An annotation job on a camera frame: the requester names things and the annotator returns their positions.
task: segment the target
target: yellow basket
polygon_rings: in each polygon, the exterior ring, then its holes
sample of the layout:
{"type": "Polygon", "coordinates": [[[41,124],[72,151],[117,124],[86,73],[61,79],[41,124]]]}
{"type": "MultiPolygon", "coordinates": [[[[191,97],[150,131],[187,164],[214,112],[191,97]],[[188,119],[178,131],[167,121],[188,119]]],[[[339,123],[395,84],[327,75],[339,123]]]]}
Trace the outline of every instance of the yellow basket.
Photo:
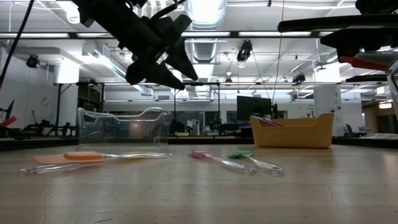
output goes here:
{"type": "Polygon", "coordinates": [[[329,148],[333,117],[333,114],[322,114],[319,118],[272,120],[282,127],[250,118],[254,143],[259,147],[329,148]]]}

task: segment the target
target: wooden table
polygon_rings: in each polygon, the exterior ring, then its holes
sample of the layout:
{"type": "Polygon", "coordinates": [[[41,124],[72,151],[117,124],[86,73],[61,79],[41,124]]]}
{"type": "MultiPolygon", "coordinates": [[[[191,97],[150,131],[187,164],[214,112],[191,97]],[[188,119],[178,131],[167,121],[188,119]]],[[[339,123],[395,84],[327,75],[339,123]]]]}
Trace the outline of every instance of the wooden table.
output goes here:
{"type": "Polygon", "coordinates": [[[398,222],[398,151],[394,150],[169,146],[163,151],[173,153],[171,159],[17,175],[18,169],[34,165],[32,156],[76,147],[1,152],[0,223],[398,222]],[[282,166],[284,177],[264,172],[245,175],[187,157],[192,150],[226,157],[238,149],[253,150],[258,159],[282,166]]]}

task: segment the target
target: cable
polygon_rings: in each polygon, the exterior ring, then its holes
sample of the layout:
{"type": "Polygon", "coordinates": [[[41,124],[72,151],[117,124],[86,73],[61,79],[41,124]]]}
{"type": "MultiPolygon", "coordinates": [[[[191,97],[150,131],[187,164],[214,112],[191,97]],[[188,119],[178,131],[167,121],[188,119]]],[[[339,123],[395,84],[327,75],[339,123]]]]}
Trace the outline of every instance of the cable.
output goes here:
{"type": "Polygon", "coordinates": [[[259,71],[259,75],[260,75],[260,78],[261,78],[261,82],[262,82],[262,84],[264,85],[264,89],[266,90],[268,99],[270,99],[269,94],[268,94],[268,90],[267,90],[267,87],[266,87],[266,84],[264,83],[264,79],[262,78],[262,75],[261,75],[261,72],[260,72],[259,65],[257,64],[256,55],[254,54],[253,49],[251,50],[251,52],[253,53],[253,58],[254,58],[254,61],[255,61],[255,63],[256,63],[256,66],[257,66],[257,70],[259,71]]]}
{"type": "MultiPolygon", "coordinates": [[[[282,7],[282,19],[281,21],[284,20],[284,15],[285,15],[285,7],[282,7]]],[[[280,51],[282,48],[282,33],[280,33],[280,39],[279,39],[279,53],[278,53],[278,64],[276,68],[276,78],[275,78],[275,85],[274,85],[274,94],[272,94],[272,104],[274,104],[274,98],[275,98],[275,92],[276,92],[276,83],[278,82],[278,75],[279,75],[279,64],[280,64],[280,51]]]]}
{"type": "Polygon", "coordinates": [[[178,2],[175,1],[175,4],[169,5],[166,8],[160,10],[159,12],[156,12],[156,14],[154,14],[154,16],[152,16],[151,20],[155,20],[155,19],[160,19],[161,17],[167,15],[168,13],[174,11],[174,9],[178,8],[179,4],[182,4],[184,2],[186,2],[187,0],[179,0],[178,2]]]}
{"type": "Polygon", "coordinates": [[[18,41],[19,41],[19,39],[21,37],[22,31],[24,31],[27,19],[29,18],[29,14],[30,14],[30,12],[32,10],[33,2],[34,2],[34,0],[30,0],[28,8],[26,9],[24,20],[22,21],[22,24],[21,24],[21,27],[19,28],[18,34],[17,34],[16,38],[14,39],[14,42],[12,43],[10,51],[8,52],[6,63],[4,64],[4,68],[2,69],[2,72],[1,72],[0,92],[1,92],[2,84],[4,82],[4,78],[6,77],[6,72],[7,72],[8,65],[10,64],[12,55],[13,55],[13,53],[15,51],[15,48],[17,47],[17,44],[18,44],[18,41]]]}

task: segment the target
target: clear plastic bin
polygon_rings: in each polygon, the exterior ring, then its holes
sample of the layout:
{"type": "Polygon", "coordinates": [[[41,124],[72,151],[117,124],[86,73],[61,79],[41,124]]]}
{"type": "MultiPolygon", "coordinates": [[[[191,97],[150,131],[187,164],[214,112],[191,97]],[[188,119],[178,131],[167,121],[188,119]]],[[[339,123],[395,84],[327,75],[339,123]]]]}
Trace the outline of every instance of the clear plastic bin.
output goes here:
{"type": "Polygon", "coordinates": [[[171,113],[162,108],[124,116],[78,108],[77,115],[80,144],[159,147],[169,141],[171,113]]]}
{"type": "Polygon", "coordinates": [[[386,70],[386,75],[398,118],[398,60],[386,70]]]}

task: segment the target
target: orange object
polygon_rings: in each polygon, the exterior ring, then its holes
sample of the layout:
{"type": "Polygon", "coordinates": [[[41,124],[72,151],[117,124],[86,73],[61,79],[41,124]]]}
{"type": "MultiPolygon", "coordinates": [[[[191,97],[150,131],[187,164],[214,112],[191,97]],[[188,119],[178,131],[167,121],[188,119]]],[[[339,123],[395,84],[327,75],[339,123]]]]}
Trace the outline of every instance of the orange object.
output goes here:
{"type": "Polygon", "coordinates": [[[356,57],[352,57],[352,58],[340,57],[340,60],[342,62],[350,63],[354,68],[366,68],[366,69],[379,70],[379,71],[384,71],[387,68],[387,65],[381,65],[381,64],[372,63],[372,62],[365,62],[356,57]]]}
{"type": "Polygon", "coordinates": [[[13,116],[12,118],[8,119],[7,121],[1,123],[0,126],[8,127],[8,126],[10,126],[12,123],[14,123],[16,121],[17,121],[17,118],[15,116],[13,116]]]}
{"type": "Polygon", "coordinates": [[[273,127],[251,118],[254,143],[259,147],[329,148],[333,134],[333,114],[319,118],[273,119],[273,127]]]}
{"type": "Polygon", "coordinates": [[[98,152],[67,152],[64,155],[35,156],[34,160],[40,164],[85,164],[105,162],[98,152]]]}

